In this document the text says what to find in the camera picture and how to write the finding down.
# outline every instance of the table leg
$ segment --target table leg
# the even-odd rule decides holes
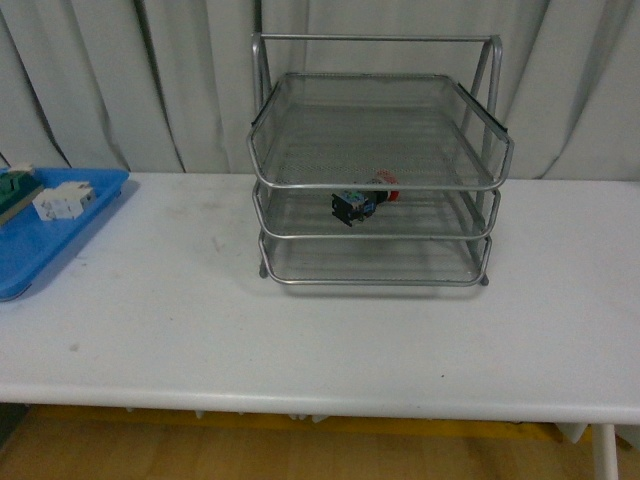
[[[591,430],[595,480],[618,480],[615,427],[610,424],[592,424]]]

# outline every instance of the white connector block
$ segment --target white connector block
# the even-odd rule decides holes
[[[40,220],[74,219],[84,213],[96,199],[89,182],[64,182],[46,188],[33,200]]]

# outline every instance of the blue plastic tray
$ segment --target blue plastic tray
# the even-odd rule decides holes
[[[129,177],[122,170],[36,169],[45,188],[88,181],[96,200],[75,220],[43,222],[33,205],[0,227],[0,301],[20,295],[47,264],[120,192]]]

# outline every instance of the wire tray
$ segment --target wire tray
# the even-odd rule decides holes
[[[331,190],[268,189],[256,182],[253,200],[271,237],[478,240],[492,230],[500,193],[405,191],[352,228],[331,214]]]
[[[387,169],[397,190],[493,190],[513,146],[449,77],[368,74],[286,74],[248,143],[272,188],[364,188]]]
[[[473,242],[298,239],[260,234],[266,273],[279,283],[470,286],[483,282],[491,237]]]

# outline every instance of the gray curtain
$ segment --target gray curtain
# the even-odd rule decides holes
[[[0,0],[4,162],[250,172],[253,4]],[[638,2],[264,0],[263,24],[297,33],[499,33],[497,116],[516,142],[511,176],[640,180]],[[312,42],[268,50],[274,77],[302,68],[418,71],[466,85],[478,54]]]

